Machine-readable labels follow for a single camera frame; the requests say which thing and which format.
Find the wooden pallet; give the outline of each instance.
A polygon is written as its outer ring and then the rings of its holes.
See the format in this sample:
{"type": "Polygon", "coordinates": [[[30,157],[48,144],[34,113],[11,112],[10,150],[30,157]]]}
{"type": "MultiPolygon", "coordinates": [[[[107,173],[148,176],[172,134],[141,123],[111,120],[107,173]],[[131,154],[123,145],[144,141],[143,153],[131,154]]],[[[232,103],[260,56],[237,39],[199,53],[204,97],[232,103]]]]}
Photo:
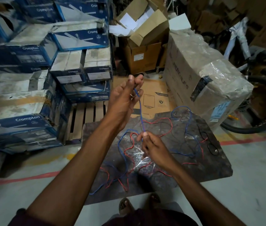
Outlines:
{"type": "Polygon", "coordinates": [[[107,108],[108,101],[79,103],[72,107],[65,135],[66,144],[81,143],[83,125],[85,123],[100,121],[106,114],[107,108]]]}

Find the person's right hand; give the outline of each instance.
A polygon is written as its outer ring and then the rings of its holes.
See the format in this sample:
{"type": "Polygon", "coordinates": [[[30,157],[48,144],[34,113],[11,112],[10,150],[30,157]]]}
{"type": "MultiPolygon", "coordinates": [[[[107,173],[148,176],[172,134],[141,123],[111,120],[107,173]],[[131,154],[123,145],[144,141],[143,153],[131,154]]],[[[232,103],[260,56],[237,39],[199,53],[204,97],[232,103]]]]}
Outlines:
{"type": "Polygon", "coordinates": [[[165,171],[169,171],[174,167],[177,161],[166,148],[160,137],[146,131],[140,133],[136,140],[141,141],[142,138],[141,149],[154,163],[165,171]]]}

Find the crompton logo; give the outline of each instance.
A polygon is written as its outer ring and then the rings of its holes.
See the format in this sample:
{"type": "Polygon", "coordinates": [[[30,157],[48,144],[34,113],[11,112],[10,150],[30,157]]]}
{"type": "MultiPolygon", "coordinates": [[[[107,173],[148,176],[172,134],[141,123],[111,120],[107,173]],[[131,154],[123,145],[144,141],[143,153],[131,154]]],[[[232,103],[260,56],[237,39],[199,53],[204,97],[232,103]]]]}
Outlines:
{"type": "Polygon", "coordinates": [[[22,48],[23,50],[38,50],[39,48],[32,47],[32,48],[22,48]]]}
{"type": "Polygon", "coordinates": [[[37,117],[26,117],[26,118],[16,119],[16,121],[30,121],[30,120],[37,119],[37,118],[41,118],[41,117],[40,116],[37,116],[37,117]]]}
{"type": "Polygon", "coordinates": [[[48,9],[37,9],[37,12],[48,12],[48,11],[53,11],[52,8],[48,8],[48,9]]]}

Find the red floor line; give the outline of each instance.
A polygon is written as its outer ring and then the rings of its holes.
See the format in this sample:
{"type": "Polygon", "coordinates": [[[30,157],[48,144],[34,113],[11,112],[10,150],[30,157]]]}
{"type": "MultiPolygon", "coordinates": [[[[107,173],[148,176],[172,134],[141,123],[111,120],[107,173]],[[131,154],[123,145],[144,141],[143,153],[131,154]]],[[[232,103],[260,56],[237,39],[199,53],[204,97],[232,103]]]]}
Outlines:
{"type": "MultiPolygon", "coordinates": [[[[234,144],[262,142],[262,141],[266,141],[266,137],[255,137],[253,139],[245,139],[245,140],[222,141],[222,142],[220,142],[220,145],[221,146],[226,146],[226,145],[234,145],[234,144]]],[[[5,185],[5,184],[9,184],[9,183],[14,183],[14,182],[28,181],[28,180],[33,180],[33,179],[51,178],[51,177],[57,176],[59,174],[59,172],[60,171],[54,171],[54,172],[49,172],[49,173],[36,175],[36,176],[31,176],[31,177],[27,177],[27,178],[0,179],[0,185],[5,185]]]]}

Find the gray floor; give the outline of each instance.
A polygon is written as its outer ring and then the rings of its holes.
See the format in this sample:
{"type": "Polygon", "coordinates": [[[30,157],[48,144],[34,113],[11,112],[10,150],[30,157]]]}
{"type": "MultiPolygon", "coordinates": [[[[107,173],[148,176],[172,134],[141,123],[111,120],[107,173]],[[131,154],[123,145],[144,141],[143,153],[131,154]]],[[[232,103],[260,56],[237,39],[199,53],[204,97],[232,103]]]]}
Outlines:
{"type": "MultiPolygon", "coordinates": [[[[223,146],[233,167],[230,178],[204,182],[218,200],[247,225],[266,225],[266,141],[223,146]]],[[[0,225],[7,225],[19,208],[27,208],[52,180],[44,178],[0,186],[0,225]]],[[[176,201],[200,224],[179,188],[159,194],[162,202],[176,201]]],[[[130,197],[135,208],[142,207],[148,194],[130,197]]],[[[118,212],[119,199],[85,206],[75,225],[101,225],[118,212]]]]}

